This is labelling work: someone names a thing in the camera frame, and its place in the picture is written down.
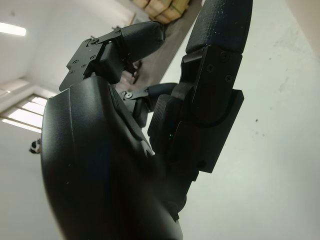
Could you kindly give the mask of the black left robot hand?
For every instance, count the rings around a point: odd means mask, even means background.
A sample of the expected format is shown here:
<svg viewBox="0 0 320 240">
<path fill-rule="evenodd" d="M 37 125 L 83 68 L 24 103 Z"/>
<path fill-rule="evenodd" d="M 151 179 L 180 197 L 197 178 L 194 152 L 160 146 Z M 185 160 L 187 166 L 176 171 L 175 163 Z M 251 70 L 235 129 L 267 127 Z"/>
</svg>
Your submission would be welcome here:
<svg viewBox="0 0 320 240">
<path fill-rule="evenodd" d="M 147 21 L 81 43 L 42 121 L 46 195 L 68 240 L 181 240 L 179 212 L 211 173 L 244 101 L 234 89 L 253 3 L 207 0 L 178 83 L 118 93 L 165 41 Z"/>
</svg>

